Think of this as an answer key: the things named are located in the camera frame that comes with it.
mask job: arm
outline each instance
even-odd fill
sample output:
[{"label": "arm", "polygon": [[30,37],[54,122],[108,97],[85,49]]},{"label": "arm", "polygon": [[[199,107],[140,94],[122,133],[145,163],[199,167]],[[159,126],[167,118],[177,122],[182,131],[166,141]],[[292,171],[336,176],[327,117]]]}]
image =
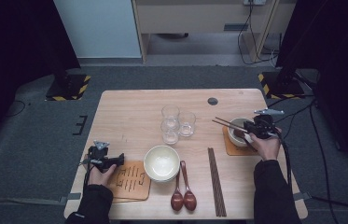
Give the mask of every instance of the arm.
[{"label": "arm", "polygon": [[107,188],[107,181],[115,171],[112,165],[105,173],[93,168],[90,171],[89,185],[83,192],[77,212],[69,215],[66,224],[109,223],[109,210],[113,201],[113,193]]},{"label": "arm", "polygon": [[262,161],[255,167],[255,223],[301,223],[296,210],[293,194],[287,185],[276,160],[279,153],[279,140],[258,139],[250,134],[253,146],[258,150]]}]

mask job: white wall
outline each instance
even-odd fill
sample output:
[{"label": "white wall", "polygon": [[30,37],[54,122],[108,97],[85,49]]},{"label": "white wall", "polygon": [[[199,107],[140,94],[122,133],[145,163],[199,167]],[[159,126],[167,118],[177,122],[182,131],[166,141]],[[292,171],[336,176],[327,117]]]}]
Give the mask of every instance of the white wall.
[{"label": "white wall", "polygon": [[141,58],[131,0],[54,0],[78,58]]}]

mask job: yellow and black tape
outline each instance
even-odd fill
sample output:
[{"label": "yellow and black tape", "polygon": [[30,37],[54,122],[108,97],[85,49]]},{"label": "yellow and black tape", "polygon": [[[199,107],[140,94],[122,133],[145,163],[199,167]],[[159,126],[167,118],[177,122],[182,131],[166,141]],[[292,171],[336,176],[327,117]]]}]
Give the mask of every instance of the yellow and black tape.
[{"label": "yellow and black tape", "polygon": [[266,79],[264,78],[263,74],[258,74],[258,80],[260,81],[261,87],[264,90],[264,94],[268,99],[302,99],[304,98],[304,95],[298,95],[298,94],[275,94],[271,93],[270,87],[268,83],[266,82]]},{"label": "yellow and black tape", "polygon": [[63,95],[55,95],[55,96],[50,96],[46,97],[47,101],[66,101],[66,100],[79,100],[84,94],[84,91],[86,91],[87,86],[89,85],[91,76],[84,76],[83,83],[81,87],[78,90],[78,93],[76,95],[71,95],[71,96],[63,96]]}]

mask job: clear glass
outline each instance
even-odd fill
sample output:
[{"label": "clear glass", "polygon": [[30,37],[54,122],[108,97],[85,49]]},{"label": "clear glass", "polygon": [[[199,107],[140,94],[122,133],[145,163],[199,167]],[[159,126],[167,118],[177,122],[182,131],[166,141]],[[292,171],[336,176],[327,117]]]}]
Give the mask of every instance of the clear glass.
[{"label": "clear glass", "polygon": [[177,118],[179,116],[179,107],[177,107],[176,105],[166,105],[162,110],[161,110],[161,114],[163,119],[167,119],[169,120],[169,122],[167,123],[168,125],[173,126],[174,123],[177,121]]},{"label": "clear glass", "polygon": [[174,119],[164,119],[161,123],[162,140],[172,145],[179,141],[179,122]]},{"label": "clear glass", "polygon": [[196,127],[196,116],[189,111],[180,112],[179,125],[180,135],[185,137],[192,136]]}]

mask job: small bowl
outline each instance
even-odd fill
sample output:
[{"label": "small bowl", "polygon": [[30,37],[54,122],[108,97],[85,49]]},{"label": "small bowl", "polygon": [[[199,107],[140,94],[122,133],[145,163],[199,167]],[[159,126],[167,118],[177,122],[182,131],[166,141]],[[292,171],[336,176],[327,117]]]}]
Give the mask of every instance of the small bowl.
[{"label": "small bowl", "polygon": [[[233,124],[236,124],[238,126],[243,127],[245,121],[253,122],[250,119],[244,119],[244,118],[232,119],[230,122]],[[228,130],[229,130],[229,139],[232,142],[232,144],[234,144],[237,147],[247,147],[247,144],[245,143],[245,141],[242,138],[235,136],[234,129],[228,128]],[[246,138],[246,140],[248,140],[249,143],[253,142],[252,139],[250,138],[249,134],[247,134],[247,133],[245,134],[245,138]]]},{"label": "small bowl", "polygon": [[179,172],[179,165],[179,155],[173,148],[167,146],[151,148],[144,159],[147,175],[156,182],[172,180]]}]

